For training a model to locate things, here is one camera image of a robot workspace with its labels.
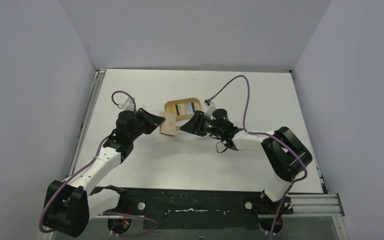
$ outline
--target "black joint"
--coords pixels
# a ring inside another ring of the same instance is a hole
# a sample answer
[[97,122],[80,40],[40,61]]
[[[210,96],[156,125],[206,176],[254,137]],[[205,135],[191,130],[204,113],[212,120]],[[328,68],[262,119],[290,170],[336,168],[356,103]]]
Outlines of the black joint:
[[[289,128],[283,126],[279,128],[279,130],[276,130],[273,136],[290,147],[299,156],[305,166],[308,166],[313,160],[310,151]],[[264,139],[261,146],[263,147],[274,172],[281,179],[287,182],[292,182],[295,177],[304,170],[292,153],[285,150],[281,144],[271,137]]]

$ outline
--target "gray wall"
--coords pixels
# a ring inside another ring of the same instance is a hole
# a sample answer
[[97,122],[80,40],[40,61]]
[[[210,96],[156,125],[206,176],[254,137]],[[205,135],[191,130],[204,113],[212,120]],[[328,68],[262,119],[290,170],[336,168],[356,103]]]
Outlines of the gray wall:
[[0,240],[40,237],[68,171],[94,68],[57,0],[0,0]]
[[384,239],[384,1],[333,0],[292,76],[350,239]]
[[291,70],[331,0],[60,0],[97,68]]

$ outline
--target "purple cable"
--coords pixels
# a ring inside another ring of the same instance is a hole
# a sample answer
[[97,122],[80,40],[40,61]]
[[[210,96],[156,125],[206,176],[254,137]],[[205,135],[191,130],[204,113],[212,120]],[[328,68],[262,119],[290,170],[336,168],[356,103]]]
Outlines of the purple cable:
[[280,204],[279,204],[279,207],[277,208],[277,211],[276,211],[276,214],[274,215],[274,219],[273,219],[273,223],[271,224],[271,229],[270,229],[270,235],[269,235],[269,240],[272,240],[273,238],[273,229],[275,228],[275,224],[276,224],[276,219],[278,218],[278,215],[279,215],[279,211],[281,210],[281,206],[283,205],[284,201],[285,201],[285,196],[286,194],[291,190],[292,186],[294,185],[294,183],[298,182],[298,181],[302,181],[304,180],[307,176],[308,176],[308,172],[307,172],[307,167],[306,165],[304,164],[304,162],[301,160],[300,156],[298,156],[298,154],[292,150],[288,145],[286,145],[283,141],[281,141],[279,138],[269,134],[269,133],[266,133],[266,132],[256,132],[256,131],[248,131],[247,128],[245,127],[245,119],[247,117],[247,111],[248,111],[248,105],[250,103],[250,95],[251,95],[251,91],[250,91],[250,81],[248,81],[248,78],[244,75],[237,75],[235,76],[234,78],[232,78],[230,81],[228,81],[216,94],[214,94],[212,97],[209,98],[209,100],[213,100],[217,97],[217,95],[219,95],[233,80],[237,79],[237,78],[243,78],[245,79],[245,82],[246,82],[246,87],[247,87],[247,90],[248,90],[248,93],[247,93],[247,96],[246,96],[246,104],[245,104],[245,110],[243,111],[243,118],[242,118],[242,128],[243,130],[248,133],[248,134],[251,134],[251,135],[265,135],[269,138],[272,138],[273,140],[275,140],[276,142],[278,142],[280,145],[282,145],[282,147],[284,147],[285,149],[287,149],[295,158],[296,160],[298,161],[298,163],[301,165],[303,171],[304,171],[304,176],[303,177],[300,177],[298,179],[295,179],[293,180],[289,187],[287,188],[287,190],[284,192],[281,200],[280,200]]
[[116,95],[116,94],[125,94],[125,95],[127,95],[127,96],[131,99],[131,101],[133,102],[133,112],[136,113],[136,102],[135,102],[135,99],[132,97],[132,95],[130,95],[129,93],[127,93],[127,92],[125,92],[125,91],[122,91],[122,90],[117,90],[117,91],[113,92],[112,95],[111,95],[111,101],[112,101],[112,103],[114,103],[116,106],[119,105],[119,104],[116,103],[116,101],[114,100],[114,95]]
[[45,215],[49,209],[49,207],[51,206],[51,204],[55,201],[55,199],[57,198],[57,195],[63,190],[63,188],[71,181],[73,180],[77,175],[79,175],[81,172],[83,172],[85,169],[87,169],[89,166],[91,166],[95,160],[97,159],[100,151],[101,151],[101,147],[102,145],[104,144],[104,142],[108,139],[108,137],[105,137],[104,139],[102,139],[102,141],[100,141],[99,143],[99,147],[96,151],[96,154],[95,156],[92,158],[92,160],[86,164],[84,167],[80,168],[78,171],[76,171],[73,175],[71,175],[66,181],[64,181],[62,183],[62,185],[56,190],[56,192],[52,195],[52,197],[49,199],[49,201],[46,203],[45,207],[43,208],[43,211],[42,213],[40,214],[40,218],[39,218],[39,230],[44,233],[44,234],[48,234],[48,233],[51,233],[53,231],[55,231],[54,229],[50,229],[50,230],[46,230],[44,229],[44,218],[45,218]]
[[[144,217],[144,216],[132,215],[132,214],[121,213],[121,212],[104,212],[103,215],[105,215],[105,216],[124,216],[124,217],[130,217],[130,218],[135,218],[135,219],[142,219],[142,220],[153,222],[156,224],[154,227],[147,229],[145,231],[132,233],[132,234],[119,234],[118,237],[121,237],[121,238],[130,238],[130,237],[142,236],[144,234],[147,234],[149,232],[154,231],[155,229],[157,229],[160,226],[160,223],[158,221],[151,219],[151,218]],[[113,229],[115,227],[117,227],[121,224],[123,224],[123,223],[116,224],[116,225],[112,226],[109,230],[113,231]]]
[[230,81],[228,81],[214,96],[210,97],[209,100],[213,100],[219,95],[233,80],[237,78],[243,78],[246,82],[246,88],[248,90],[248,96],[246,97],[246,104],[245,104],[245,111],[243,112],[243,118],[242,118],[242,127],[245,130],[245,117],[247,116],[248,111],[248,104],[250,103],[250,81],[248,81],[248,78],[245,75],[237,75],[234,78],[232,78]]

